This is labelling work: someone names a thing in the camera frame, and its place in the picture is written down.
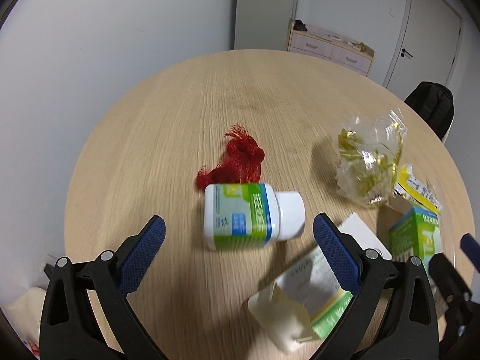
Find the green white medicine box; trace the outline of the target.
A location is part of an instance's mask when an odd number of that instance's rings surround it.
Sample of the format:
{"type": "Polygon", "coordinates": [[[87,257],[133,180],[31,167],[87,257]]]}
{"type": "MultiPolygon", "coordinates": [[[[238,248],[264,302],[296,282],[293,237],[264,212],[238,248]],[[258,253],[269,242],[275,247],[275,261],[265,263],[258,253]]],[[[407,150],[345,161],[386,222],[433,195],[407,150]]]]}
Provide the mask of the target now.
{"type": "Polygon", "coordinates": [[[403,263],[417,256],[427,271],[431,258],[443,252],[437,214],[414,205],[390,228],[389,250],[395,261],[403,263]]]}

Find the yellow silver snack wrapper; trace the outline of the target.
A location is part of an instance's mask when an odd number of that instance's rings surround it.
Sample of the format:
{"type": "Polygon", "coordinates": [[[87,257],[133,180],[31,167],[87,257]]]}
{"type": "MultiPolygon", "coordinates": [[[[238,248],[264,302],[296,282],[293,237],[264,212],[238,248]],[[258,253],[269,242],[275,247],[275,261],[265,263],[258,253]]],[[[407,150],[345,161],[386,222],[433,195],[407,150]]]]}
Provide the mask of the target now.
{"type": "Polygon", "coordinates": [[[413,167],[410,164],[400,168],[394,185],[394,195],[435,214],[443,208],[434,194],[414,176],[413,167]]]}

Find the clear bag with gold ribbon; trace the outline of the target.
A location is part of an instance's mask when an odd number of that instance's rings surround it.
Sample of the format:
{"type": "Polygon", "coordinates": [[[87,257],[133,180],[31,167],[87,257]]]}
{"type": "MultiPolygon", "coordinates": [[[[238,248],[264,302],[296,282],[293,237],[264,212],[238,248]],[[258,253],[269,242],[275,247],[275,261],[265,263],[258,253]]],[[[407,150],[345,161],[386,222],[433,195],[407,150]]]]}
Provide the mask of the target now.
{"type": "Polygon", "coordinates": [[[343,123],[334,135],[340,196],[365,208],[387,203],[399,174],[407,132],[399,109],[372,123],[359,116],[343,123]]]}

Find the white green pill bottle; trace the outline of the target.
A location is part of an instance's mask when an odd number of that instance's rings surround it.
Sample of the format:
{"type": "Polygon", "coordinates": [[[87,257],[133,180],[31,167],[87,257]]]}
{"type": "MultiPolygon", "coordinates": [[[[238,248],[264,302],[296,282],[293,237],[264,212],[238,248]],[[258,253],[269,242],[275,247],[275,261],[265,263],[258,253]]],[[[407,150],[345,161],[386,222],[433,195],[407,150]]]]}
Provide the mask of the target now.
{"type": "Polygon", "coordinates": [[[304,200],[296,191],[265,183],[210,184],[204,197],[203,236],[211,250],[263,248],[304,231],[304,200]]]}

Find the red mesh net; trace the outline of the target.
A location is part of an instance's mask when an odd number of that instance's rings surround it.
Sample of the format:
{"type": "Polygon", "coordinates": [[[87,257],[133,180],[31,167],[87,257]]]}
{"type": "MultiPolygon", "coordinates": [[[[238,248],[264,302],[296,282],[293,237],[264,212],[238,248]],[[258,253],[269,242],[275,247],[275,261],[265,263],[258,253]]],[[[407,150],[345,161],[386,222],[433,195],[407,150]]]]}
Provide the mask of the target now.
{"type": "Polygon", "coordinates": [[[241,125],[233,125],[224,136],[228,138],[225,152],[213,169],[204,167],[199,170],[195,179],[197,190],[204,191],[213,184],[260,182],[264,150],[241,125]]]}

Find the cream white seat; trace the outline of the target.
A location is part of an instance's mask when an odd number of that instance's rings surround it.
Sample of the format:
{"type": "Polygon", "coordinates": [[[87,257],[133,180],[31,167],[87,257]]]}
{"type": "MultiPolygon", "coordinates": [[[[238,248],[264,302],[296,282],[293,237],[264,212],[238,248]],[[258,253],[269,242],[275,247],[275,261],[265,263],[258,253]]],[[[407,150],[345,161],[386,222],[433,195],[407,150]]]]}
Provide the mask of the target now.
{"type": "Polygon", "coordinates": [[[19,339],[36,358],[40,358],[41,314],[46,291],[33,287],[13,303],[2,308],[19,339]]]}

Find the white chair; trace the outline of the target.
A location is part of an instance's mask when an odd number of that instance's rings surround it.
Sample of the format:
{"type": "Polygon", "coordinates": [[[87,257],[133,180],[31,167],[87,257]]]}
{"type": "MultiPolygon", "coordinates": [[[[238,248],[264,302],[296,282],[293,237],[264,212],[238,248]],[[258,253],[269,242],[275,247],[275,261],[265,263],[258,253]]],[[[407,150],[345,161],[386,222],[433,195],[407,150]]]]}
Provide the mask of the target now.
{"type": "Polygon", "coordinates": [[[452,116],[452,119],[450,121],[450,125],[448,126],[447,131],[444,133],[443,137],[441,138],[442,144],[444,144],[444,145],[445,145],[446,140],[448,139],[448,135],[450,133],[450,130],[452,129],[453,121],[454,121],[454,116],[452,116]]]}

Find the black backpack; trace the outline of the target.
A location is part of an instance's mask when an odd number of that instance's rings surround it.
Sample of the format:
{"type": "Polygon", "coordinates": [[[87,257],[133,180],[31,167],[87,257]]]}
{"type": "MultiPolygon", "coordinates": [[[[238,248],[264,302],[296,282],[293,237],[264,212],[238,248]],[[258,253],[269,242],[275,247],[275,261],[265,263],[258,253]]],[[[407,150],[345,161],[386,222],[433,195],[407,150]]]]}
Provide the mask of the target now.
{"type": "Polygon", "coordinates": [[[427,123],[441,141],[455,115],[450,89],[439,83],[422,81],[404,102],[427,123]]]}

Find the white door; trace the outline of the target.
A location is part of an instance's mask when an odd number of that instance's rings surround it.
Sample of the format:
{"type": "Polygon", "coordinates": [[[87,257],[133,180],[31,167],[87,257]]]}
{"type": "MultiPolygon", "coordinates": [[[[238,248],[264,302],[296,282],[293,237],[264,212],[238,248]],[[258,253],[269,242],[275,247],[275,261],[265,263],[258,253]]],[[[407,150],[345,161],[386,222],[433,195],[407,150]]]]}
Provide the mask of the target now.
{"type": "Polygon", "coordinates": [[[405,100],[423,81],[447,86],[461,43],[462,18],[447,0],[409,0],[407,21],[385,87],[405,100]]]}

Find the round wooden table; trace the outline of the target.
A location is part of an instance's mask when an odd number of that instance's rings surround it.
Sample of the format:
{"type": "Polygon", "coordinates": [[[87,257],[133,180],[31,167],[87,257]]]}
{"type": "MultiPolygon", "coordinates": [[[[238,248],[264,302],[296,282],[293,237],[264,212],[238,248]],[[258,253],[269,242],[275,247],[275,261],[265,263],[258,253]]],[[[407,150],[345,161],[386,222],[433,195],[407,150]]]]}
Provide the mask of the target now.
{"type": "Polygon", "coordinates": [[[308,359],[365,285],[359,254],[418,264],[474,229],[451,155],[387,89],[321,58],[234,50],[143,81],[76,164],[65,211],[75,262],[118,281],[169,359],[308,359]],[[159,230],[120,258],[147,224],[159,230]]]}

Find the tall grey cabinet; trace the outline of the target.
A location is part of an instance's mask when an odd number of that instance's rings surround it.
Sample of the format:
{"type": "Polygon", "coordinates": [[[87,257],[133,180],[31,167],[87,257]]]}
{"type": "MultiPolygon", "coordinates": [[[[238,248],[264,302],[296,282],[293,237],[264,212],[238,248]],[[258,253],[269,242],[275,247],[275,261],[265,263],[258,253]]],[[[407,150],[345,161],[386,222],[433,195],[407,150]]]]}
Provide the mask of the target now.
{"type": "Polygon", "coordinates": [[[285,50],[298,0],[237,0],[236,50],[285,50]]]}

